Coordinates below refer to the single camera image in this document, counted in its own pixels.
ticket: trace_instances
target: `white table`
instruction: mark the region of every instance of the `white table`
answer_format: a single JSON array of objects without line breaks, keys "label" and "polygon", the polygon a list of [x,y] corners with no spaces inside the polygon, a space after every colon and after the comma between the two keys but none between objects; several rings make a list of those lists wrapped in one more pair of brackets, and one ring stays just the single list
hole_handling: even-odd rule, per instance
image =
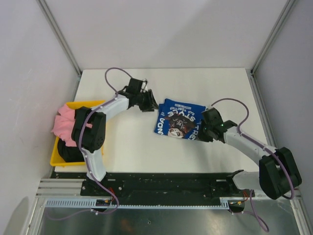
[{"label": "white table", "polygon": [[[129,69],[134,78],[147,79],[157,103],[165,98],[208,106],[231,97],[244,102],[250,117],[243,129],[266,143],[265,133],[245,69]],[[105,70],[84,70],[75,101],[109,100],[114,92],[106,84]],[[112,70],[108,79],[118,90],[129,78]],[[244,107],[232,101],[215,106],[224,120],[239,123]],[[157,111],[142,113],[131,108],[107,122],[103,162],[109,172],[233,172],[256,171],[258,166],[237,149],[221,142],[205,143],[160,136],[153,132]],[[56,167],[55,171],[84,172],[85,166]]]}]

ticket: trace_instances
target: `black mounting plate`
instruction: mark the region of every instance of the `black mounting plate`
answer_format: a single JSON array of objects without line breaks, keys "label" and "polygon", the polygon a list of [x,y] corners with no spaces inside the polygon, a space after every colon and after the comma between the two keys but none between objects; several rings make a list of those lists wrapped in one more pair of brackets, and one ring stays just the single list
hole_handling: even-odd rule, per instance
[{"label": "black mounting plate", "polygon": [[[101,184],[112,188],[121,205],[219,206],[220,197],[242,197],[231,173],[107,173]],[[81,196],[110,196],[88,177]]]}]

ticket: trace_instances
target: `black cloth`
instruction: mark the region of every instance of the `black cloth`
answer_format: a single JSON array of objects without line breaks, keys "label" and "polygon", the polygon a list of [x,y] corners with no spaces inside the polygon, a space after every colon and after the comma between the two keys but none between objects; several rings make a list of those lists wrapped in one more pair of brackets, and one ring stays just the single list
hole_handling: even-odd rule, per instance
[{"label": "black cloth", "polygon": [[65,141],[61,139],[58,141],[58,152],[67,163],[84,161],[83,154],[79,151],[78,147],[67,147],[65,146]]}]

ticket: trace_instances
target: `silver metal panel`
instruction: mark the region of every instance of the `silver metal panel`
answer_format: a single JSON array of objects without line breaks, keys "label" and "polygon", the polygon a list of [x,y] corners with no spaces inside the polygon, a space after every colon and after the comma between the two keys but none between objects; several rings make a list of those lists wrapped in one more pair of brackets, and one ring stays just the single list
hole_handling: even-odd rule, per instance
[{"label": "silver metal panel", "polygon": [[30,216],[30,220],[28,226],[26,227],[26,231],[24,234],[26,235],[37,235],[39,231],[41,231],[41,220],[43,218],[44,210],[45,210],[45,201],[46,199],[37,198],[35,199],[34,206],[35,209]]},{"label": "silver metal panel", "polygon": [[297,221],[299,232],[301,235],[312,234],[311,223],[303,205],[303,200],[291,201],[291,207],[294,218]]},{"label": "silver metal panel", "polygon": [[83,179],[41,179],[37,198],[80,197]]},{"label": "silver metal panel", "polygon": [[[299,235],[288,200],[255,201],[270,234]],[[46,208],[53,218],[65,217],[81,209]],[[246,210],[251,211],[247,203]],[[250,215],[231,215],[226,210],[123,209],[108,215],[91,212],[63,221],[43,219],[41,235],[262,235]]]},{"label": "silver metal panel", "polygon": [[[107,208],[107,206],[97,206],[97,199],[93,198],[52,198],[48,199],[45,207],[47,208]],[[211,209],[211,210],[227,210],[228,201],[221,199],[220,206],[141,206],[141,205],[120,205],[121,209]]]}]

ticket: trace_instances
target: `metal floor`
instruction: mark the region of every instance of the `metal floor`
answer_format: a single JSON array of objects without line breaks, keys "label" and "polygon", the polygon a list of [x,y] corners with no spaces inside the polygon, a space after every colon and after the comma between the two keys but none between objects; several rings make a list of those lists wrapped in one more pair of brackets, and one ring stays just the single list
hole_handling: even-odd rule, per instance
[{"label": "metal floor", "polygon": [[[272,235],[299,235],[287,200],[255,201],[256,209]],[[46,208],[53,218],[81,209]],[[251,211],[250,203],[246,204]],[[40,235],[262,235],[257,220],[247,214],[226,210],[119,209],[109,215],[83,212],[70,219],[52,221],[43,216]]]}]

